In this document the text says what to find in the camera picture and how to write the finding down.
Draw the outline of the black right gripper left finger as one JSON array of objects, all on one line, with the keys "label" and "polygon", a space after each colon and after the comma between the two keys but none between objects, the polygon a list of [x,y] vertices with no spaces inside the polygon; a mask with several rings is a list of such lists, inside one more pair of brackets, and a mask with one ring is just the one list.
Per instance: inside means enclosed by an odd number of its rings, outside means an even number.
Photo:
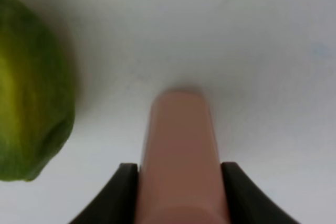
[{"label": "black right gripper left finger", "polygon": [[134,223],[138,178],[137,164],[120,164],[102,191],[71,223]]}]

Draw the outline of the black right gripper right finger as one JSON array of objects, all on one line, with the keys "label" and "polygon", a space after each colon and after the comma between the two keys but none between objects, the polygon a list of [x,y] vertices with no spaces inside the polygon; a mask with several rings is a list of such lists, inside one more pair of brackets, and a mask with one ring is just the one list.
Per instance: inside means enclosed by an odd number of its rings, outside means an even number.
[{"label": "black right gripper right finger", "polygon": [[296,224],[235,162],[221,163],[231,223]]}]

